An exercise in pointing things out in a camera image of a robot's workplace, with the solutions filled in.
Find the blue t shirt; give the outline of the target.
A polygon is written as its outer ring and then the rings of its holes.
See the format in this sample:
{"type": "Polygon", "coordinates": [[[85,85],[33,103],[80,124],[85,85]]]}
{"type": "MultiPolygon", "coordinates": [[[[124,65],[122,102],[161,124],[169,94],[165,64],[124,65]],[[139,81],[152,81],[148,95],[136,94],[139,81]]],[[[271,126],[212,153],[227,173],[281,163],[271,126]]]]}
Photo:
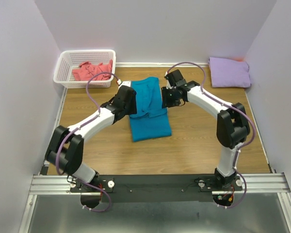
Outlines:
{"type": "Polygon", "coordinates": [[[137,113],[129,116],[133,142],[168,137],[172,135],[166,108],[162,108],[162,97],[157,77],[132,81],[136,91],[137,113]]]}

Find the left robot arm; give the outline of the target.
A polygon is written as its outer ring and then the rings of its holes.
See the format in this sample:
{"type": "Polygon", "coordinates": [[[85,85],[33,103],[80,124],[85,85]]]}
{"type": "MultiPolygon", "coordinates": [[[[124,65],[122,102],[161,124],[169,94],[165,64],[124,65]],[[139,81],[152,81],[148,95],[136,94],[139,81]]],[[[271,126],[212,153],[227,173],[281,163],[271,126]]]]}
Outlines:
{"type": "Polygon", "coordinates": [[[65,174],[81,180],[86,191],[94,191],[100,183],[99,173],[83,162],[84,143],[104,128],[135,113],[136,91],[130,81],[122,82],[115,96],[95,113],[75,125],[55,128],[45,160],[65,174]]]}

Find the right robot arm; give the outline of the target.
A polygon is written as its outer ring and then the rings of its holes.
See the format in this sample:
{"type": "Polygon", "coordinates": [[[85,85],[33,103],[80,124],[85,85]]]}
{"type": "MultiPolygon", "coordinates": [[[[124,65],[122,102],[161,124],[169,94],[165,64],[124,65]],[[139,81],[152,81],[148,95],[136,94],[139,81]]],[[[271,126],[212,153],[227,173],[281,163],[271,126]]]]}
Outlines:
{"type": "Polygon", "coordinates": [[[201,189],[225,190],[237,180],[236,164],[240,148],[250,134],[249,122],[242,104],[231,104],[206,91],[195,81],[187,82],[177,69],[165,75],[167,85],[161,88],[162,107],[193,103],[216,118],[216,137],[222,146],[214,174],[201,176],[201,189]]]}

